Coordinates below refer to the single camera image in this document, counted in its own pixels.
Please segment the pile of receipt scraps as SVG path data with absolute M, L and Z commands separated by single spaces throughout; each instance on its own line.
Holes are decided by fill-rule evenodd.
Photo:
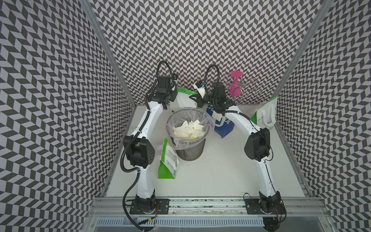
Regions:
M 184 121 L 181 126 L 173 128 L 173 133 L 180 139 L 198 140 L 205 135 L 205 130 L 199 120 Z

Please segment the green white bag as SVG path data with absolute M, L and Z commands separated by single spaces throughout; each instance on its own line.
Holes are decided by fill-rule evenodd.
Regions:
M 266 103 L 263 103 L 251 117 L 251 121 L 261 128 L 271 130 L 276 123 L 278 97 L 273 97 Z
M 158 179 L 175 179 L 179 164 L 177 153 L 171 147 L 168 139 L 164 138 L 157 172 Z
M 190 99 L 190 96 L 195 94 L 196 92 L 178 87 L 175 101 L 170 102 L 171 111 L 175 112 L 183 108 L 197 108 L 197 103 Z

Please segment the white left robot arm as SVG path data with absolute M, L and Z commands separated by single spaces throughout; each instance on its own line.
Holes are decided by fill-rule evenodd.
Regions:
M 177 79 L 176 74 L 157 77 L 153 87 L 145 96 L 146 111 L 140 125 L 123 140 L 121 170 L 125 173 L 137 173 L 134 182 L 137 193 L 130 206 L 132 215 L 154 214 L 161 205 L 168 202 L 166 199 L 156 199 L 150 171 L 150 165 L 155 158 L 155 149 L 150 142 L 150 137 L 159 116 L 167 109 L 167 104 L 174 101 L 177 96 Z

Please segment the green white bag front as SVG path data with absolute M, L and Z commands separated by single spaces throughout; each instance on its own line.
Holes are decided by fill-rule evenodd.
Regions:
M 158 179 L 175 179 L 179 164 L 177 153 L 171 147 L 168 139 L 164 138 L 157 172 Z

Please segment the aluminium corner post left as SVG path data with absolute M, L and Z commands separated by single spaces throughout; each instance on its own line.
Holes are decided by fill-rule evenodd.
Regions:
M 127 99 L 130 103 L 131 106 L 133 106 L 134 108 L 136 108 L 136 103 L 131 95 L 131 92 L 126 84 L 126 81 L 124 79 L 124 76 L 123 74 L 121 73 L 121 70 L 118 66 L 118 63 L 114 57 L 114 54 L 104 36 L 104 33 L 99 25 L 99 22 L 93 12 L 93 9 L 91 7 L 91 4 L 90 4 L 90 1 L 86 1 L 86 0 L 81 0 L 79 1 L 80 4 L 81 4 L 81 7 L 82 7 L 82 10 L 85 12 L 86 14 L 86 17 L 87 17 L 87 20 L 89 21 L 89 23 L 91 24 L 92 26 L 92 29 L 94 30 L 95 32 L 95 35 L 101 45 L 101 48 L 102 50 L 104 51 L 105 55 L 107 56 L 108 58 L 108 61 L 110 62 L 120 84 L 121 84 L 121 87 L 123 89 L 123 92 L 125 93 L 125 95 L 127 96 Z

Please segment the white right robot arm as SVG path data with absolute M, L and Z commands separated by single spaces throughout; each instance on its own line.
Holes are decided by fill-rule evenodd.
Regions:
M 195 95 L 190 96 L 199 107 L 207 104 L 211 106 L 214 112 L 225 116 L 232 121 L 247 137 L 244 146 L 246 156 L 251 159 L 256 166 L 256 174 L 260 180 L 260 199 L 256 205 L 264 214 L 282 215 L 286 214 L 280 192 L 273 182 L 270 169 L 270 161 L 273 159 L 271 152 L 270 131 L 268 128 L 261 128 L 253 123 L 250 117 L 245 115 L 232 99 L 227 99 L 225 95 L 225 86 L 219 83 L 213 83 L 211 93 L 208 93 L 206 82 L 198 81 L 193 84 L 197 91 Z

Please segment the aluminium corner post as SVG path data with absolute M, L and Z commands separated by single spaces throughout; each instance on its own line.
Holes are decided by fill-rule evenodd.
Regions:
M 296 66 L 298 65 L 301 57 L 305 53 L 305 50 L 309 46 L 311 40 L 314 38 L 318 28 L 320 27 L 321 23 L 323 22 L 324 18 L 326 17 L 327 13 L 329 12 L 331 6 L 334 4 L 334 0 L 326 0 L 323 1 L 321 4 L 318 13 L 316 14 L 313 22 L 308 28 L 307 33 L 305 34 L 302 42 L 300 43 L 296 53 L 294 54 L 291 62 L 289 63 L 288 68 L 286 69 L 283 77 L 281 78 L 277 88 L 275 89 L 271 99 L 277 97 L 282 92 L 283 88 L 285 87 L 286 83 L 288 82 L 290 76 L 294 72 Z
M 80 4 L 81 4 L 81 7 L 82 7 L 82 10 L 85 12 L 86 14 L 86 17 L 87 17 L 87 20 L 89 21 L 89 23 L 91 24 L 92 26 L 92 29 L 94 30 L 95 32 L 95 35 L 101 45 L 101 48 L 102 50 L 104 51 L 105 55 L 107 56 L 108 58 L 108 61 L 110 62 L 120 84 L 121 84 L 121 87 L 123 89 L 123 92 L 125 93 L 125 95 L 127 96 L 127 99 L 130 103 L 131 106 L 133 106 L 134 108 L 136 108 L 136 103 L 131 95 L 131 92 L 126 84 L 126 81 L 124 79 L 124 76 L 123 74 L 121 73 L 121 70 L 118 66 L 118 63 L 114 57 L 114 54 L 104 36 L 104 33 L 99 25 L 99 22 L 93 12 L 93 9 L 91 7 L 91 4 L 90 4 L 90 1 L 86 1 L 86 0 L 81 0 L 79 1 Z

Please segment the white receipt on front bag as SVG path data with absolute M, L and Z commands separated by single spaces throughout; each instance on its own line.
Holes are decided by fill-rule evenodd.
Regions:
M 167 168 L 170 172 L 175 172 L 179 164 L 178 156 L 169 145 L 163 145 L 160 154 L 160 165 Z

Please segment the pink hourglass ornament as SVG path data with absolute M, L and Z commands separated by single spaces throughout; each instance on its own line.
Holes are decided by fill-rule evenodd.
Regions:
M 242 93 L 241 86 L 240 86 L 240 78 L 242 77 L 243 73 L 241 71 L 232 71 L 231 78 L 233 82 L 230 87 L 230 96 L 232 97 L 239 97 Z

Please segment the aluminium corner post right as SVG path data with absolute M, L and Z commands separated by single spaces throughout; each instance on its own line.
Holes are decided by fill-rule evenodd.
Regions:
M 286 69 L 283 77 L 281 78 L 277 88 L 275 89 L 271 99 L 277 97 L 282 92 L 283 88 L 285 87 L 286 83 L 288 82 L 290 76 L 294 72 L 296 66 L 298 65 L 301 57 L 305 53 L 305 50 L 309 46 L 311 40 L 314 38 L 318 28 L 320 27 L 321 23 L 323 22 L 324 18 L 326 17 L 327 13 L 329 12 L 331 6 L 334 4 L 334 0 L 326 0 L 323 1 L 321 4 L 318 13 L 316 14 L 313 22 L 308 28 L 307 33 L 305 34 L 302 42 L 300 43 L 296 53 L 294 54 L 291 62 L 289 63 L 288 68 Z

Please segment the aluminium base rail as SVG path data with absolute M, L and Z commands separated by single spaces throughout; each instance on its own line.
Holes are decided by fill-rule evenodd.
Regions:
M 257 198 L 167 197 L 159 210 L 132 215 L 154 232 L 244 231 L 336 232 L 323 202 L 317 197 L 285 197 L 284 205 L 263 213 Z

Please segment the green white bag back left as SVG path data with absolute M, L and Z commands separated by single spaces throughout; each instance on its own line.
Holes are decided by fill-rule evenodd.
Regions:
M 197 108 L 197 103 L 190 99 L 190 96 L 195 94 L 196 92 L 178 87 L 175 101 L 170 102 L 171 111 L 175 112 L 183 108 Z

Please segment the green white bag right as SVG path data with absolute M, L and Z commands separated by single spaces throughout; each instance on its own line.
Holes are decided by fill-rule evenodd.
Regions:
M 251 121 L 261 128 L 271 130 L 276 123 L 278 97 L 273 97 L 266 103 L 263 103 L 251 117 Z

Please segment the blue paper bag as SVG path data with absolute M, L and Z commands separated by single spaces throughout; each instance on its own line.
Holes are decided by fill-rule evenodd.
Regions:
M 208 106 L 206 112 L 212 116 L 212 112 L 214 111 L 212 106 Z M 223 116 L 222 121 L 217 121 L 214 119 L 214 131 L 221 136 L 221 138 L 226 137 L 230 134 L 234 129 L 234 123 Z

